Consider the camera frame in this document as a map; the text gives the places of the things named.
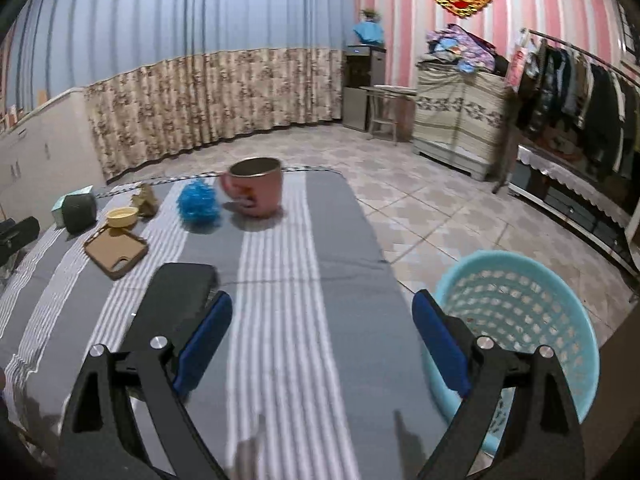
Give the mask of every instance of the mug handle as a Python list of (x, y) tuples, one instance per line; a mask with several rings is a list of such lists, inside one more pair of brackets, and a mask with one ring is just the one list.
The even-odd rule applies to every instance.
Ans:
[(229, 175), (228, 171), (220, 175), (220, 186), (231, 199), (236, 199), (240, 195), (239, 189), (231, 182), (231, 175)]

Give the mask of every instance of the blue mesh ball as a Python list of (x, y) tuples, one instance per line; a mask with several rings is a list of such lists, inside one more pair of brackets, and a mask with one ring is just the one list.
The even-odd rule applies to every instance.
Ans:
[(187, 224), (203, 225), (220, 222), (216, 190), (202, 179), (187, 184), (178, 197), (180, 218)]

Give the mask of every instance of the mug rim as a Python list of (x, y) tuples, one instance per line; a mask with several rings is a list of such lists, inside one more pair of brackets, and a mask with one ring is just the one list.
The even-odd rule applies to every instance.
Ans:
[[(234, 173), (234, 168), (238, 165), (238, 164), (242, 164), (244, 162), (247, 162), (249, 160), (273, 160), (277, 163), (277, 166), (275, 168), (273, 168), (272, 170), (269, 171), (263, 171), (262, 173), (254, 173), (251, 175), (238, 175), (236, 173)], [(242, 160), (238, 160), (237, 162), (233, 163), (229, 169), (228, 169), (228, 173), (229, 175), (231, 175), (232, 177), (235, 178), (254, 178), (256, 176), (263, 176), (263, 175), (267, 175), (270, 173), (273, 173), (274, 171), (281, 171), (282, 170), (282, 162), (280, 161), (279, 158), (275, 158), (274, 156), (249, 156), (247, 158), (243, 158)]]

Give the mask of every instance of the light blue plastic basket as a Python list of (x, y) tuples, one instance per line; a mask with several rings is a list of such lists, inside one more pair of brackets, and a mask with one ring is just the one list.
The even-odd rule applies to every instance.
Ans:
[[(435, 300), (445, 314), (462, 319), (474, 335), (491, 336), (500, 346), (534, 352), (551, 346), (560, 359), (580, 422), (598, 387), (600, 357), (589, 317), (569, 286), (535, 260), (507, 251), (478, 251), (442, 277)], [(424, 367), (444, 417), (451, 421), (461, 400), (442, 380), (429, 352)], [(495, 455), (504, 431), (513, 389), (503, 390), (482, 450)]]

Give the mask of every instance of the metal screw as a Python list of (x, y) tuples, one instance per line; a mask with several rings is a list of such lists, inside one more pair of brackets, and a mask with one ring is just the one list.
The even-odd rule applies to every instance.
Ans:
[(155, 348), (156, 350), (159, 350), (161, 348), (164, 348), (167, 342), (168, 342), (167, 339), (163, 335), (157, 335), (151, 339), (149, 344), (151, 345), (151, 348)]
[(540, 355), (546, 359), (551, 359), (554, 356), (554, 349), (551, 346), (541, 346)]
[(89, 354), (92, 357), (100, 357), (102, 354), (104, 354), (104, 350), (104, 345), (93, 345), (89, 350)]
[(494, 347), (494, 340), (491, 339), (490, 337), (487, 337), (485, 335), (483, 335), (482, 337), (479, 337), (476, 340), (476, 344), (482, 349), (482, 350), (491, 350), (491, 348)]

